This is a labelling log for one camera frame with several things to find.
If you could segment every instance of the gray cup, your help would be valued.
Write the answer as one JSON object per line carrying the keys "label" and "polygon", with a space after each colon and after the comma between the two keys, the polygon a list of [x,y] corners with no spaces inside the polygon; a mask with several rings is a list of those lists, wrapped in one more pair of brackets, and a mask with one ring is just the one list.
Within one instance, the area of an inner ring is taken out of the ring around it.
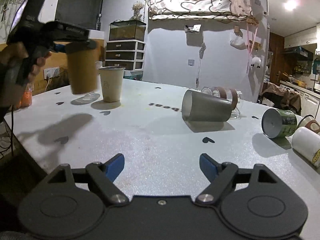
{"label": "gray cup", "polygon": [[184,121],[226,122],[231,116],[232,107],[229,100],[187,90],[181,111]]}

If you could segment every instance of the ceiling light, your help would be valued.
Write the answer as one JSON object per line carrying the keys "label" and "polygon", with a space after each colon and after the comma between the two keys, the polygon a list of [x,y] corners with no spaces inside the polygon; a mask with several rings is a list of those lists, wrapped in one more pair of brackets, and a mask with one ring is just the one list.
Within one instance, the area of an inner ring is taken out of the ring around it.
{"label": "ceiling light", "polygon": [[296,7],[298,6],[298,1],[297,0],[288,0],[284,4],[284,8],[288,11],[293,11]]}

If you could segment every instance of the green can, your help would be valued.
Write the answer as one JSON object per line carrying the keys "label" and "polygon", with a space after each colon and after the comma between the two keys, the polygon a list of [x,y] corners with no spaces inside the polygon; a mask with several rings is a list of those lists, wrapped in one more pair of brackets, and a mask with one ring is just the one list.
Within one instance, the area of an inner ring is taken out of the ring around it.
{"label": "green can", "polygon": [[293,135],[297,123],[294,112],[271,108],[263,114],[261,125],[263,133],[273,139]]}

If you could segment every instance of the cup rim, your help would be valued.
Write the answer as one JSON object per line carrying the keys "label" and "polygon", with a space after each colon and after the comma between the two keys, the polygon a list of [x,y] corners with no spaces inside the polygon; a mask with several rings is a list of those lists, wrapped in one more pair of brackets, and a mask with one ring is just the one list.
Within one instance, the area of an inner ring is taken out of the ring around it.
{"label": "cup rim", "polygon": [[125,67],[100,67],[99,68],[99,70],[115,70],[115,69],[122,70],[122,69],[125,69]]}

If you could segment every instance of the upper cabinet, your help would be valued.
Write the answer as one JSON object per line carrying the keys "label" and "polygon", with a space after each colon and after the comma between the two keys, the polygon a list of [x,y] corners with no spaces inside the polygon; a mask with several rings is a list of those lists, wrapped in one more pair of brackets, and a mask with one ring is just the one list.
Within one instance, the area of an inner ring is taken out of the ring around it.
{"label": "upper cabinet", "polygon": [[314,43],[317,43],[317,27],[284,38],[285,49]]}

